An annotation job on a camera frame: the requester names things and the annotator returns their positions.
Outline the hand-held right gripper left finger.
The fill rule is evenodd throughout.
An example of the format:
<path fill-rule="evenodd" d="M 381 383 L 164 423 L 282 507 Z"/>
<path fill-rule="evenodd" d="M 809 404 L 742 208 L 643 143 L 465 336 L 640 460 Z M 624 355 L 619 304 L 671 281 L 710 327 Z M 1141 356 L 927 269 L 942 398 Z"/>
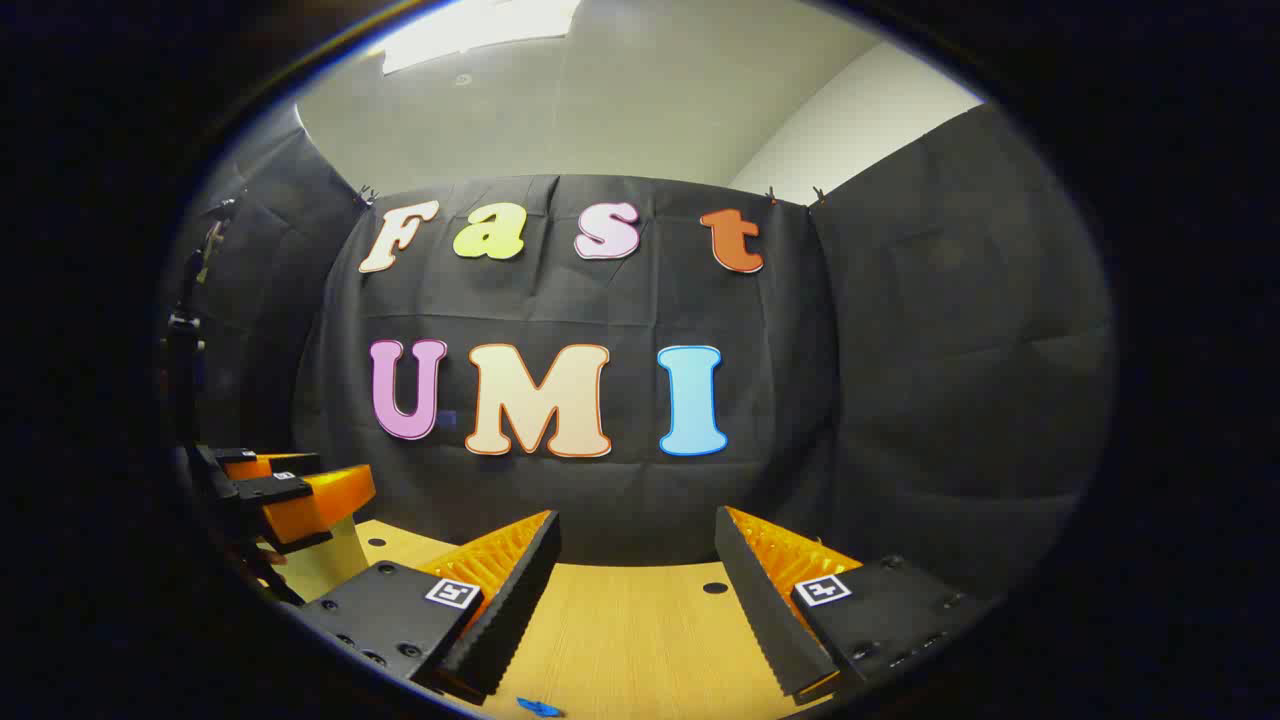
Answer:
<path fill-rule="evenodd" d="M 522 642 L 561 546 L 559 515 L 547 510 L 416 568 L 374 562 L 298 616 L 392 676 L 484 701 Z"/>

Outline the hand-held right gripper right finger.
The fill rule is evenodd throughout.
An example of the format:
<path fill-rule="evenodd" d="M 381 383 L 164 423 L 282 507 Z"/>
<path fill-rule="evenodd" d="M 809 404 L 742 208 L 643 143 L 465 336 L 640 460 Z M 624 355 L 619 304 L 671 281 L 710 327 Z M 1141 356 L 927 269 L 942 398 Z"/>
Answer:
<path fill-rule="evenodd" d="M 991 602 L 900 555 L 858 561 L 749 512 L 716 512 L 716 550 L 780 689 L 799 703 L 888 685 Z"/>

